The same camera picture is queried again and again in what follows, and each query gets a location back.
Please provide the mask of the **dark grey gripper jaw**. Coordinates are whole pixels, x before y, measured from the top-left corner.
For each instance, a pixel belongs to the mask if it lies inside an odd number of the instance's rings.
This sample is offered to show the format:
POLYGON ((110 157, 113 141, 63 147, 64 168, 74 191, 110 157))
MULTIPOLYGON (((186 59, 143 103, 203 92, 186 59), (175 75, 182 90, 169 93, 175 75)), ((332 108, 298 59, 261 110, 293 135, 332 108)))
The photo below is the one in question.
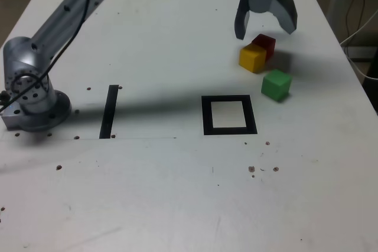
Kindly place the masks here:
POLYGON ((234 20, 234 31, 236 38, 239 40, 245 38, 250 11, 249 0, 240 0, 234 20))

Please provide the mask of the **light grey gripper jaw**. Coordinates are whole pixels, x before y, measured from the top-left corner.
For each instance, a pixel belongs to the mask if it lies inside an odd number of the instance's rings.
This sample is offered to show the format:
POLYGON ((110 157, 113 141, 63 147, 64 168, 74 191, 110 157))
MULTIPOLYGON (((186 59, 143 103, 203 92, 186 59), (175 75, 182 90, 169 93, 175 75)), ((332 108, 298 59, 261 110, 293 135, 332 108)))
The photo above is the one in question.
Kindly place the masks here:
POLYGON ((249 5, 252 12, 270 12, 286 33, 296 30, 298 14, 294 0, 249 0, 249 5))

